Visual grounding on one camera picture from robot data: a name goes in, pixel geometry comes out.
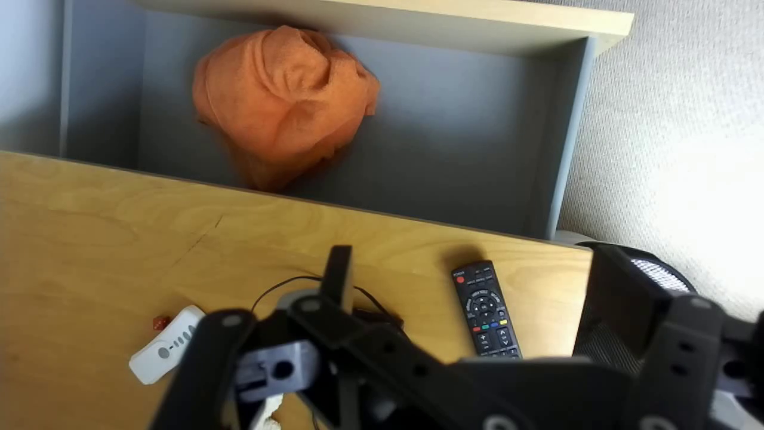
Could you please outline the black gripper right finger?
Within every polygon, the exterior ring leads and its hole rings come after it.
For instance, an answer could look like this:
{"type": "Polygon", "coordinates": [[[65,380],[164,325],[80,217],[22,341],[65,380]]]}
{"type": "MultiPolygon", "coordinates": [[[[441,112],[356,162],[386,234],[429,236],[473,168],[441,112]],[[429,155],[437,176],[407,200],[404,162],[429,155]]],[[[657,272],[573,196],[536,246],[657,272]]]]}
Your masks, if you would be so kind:
{"type": "Polygon", "coordinates": [[[589,243],[592,267],[576,353],[627,377],[626,430],[703,430],[724,314],[660,259],[589,243]]]}

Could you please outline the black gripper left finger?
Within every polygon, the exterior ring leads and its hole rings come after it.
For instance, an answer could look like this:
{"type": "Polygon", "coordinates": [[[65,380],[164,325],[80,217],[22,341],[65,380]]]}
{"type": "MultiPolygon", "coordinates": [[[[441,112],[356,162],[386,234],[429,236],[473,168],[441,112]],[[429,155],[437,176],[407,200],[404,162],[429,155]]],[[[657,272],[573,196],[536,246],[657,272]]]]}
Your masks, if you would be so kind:
{"type": "Polygon", "coordinates": [[[229,309],[208,314],[164,391],[151,430],[247,430],[258,407],[241,403],[234,372],[256,317],[229,309]]]}

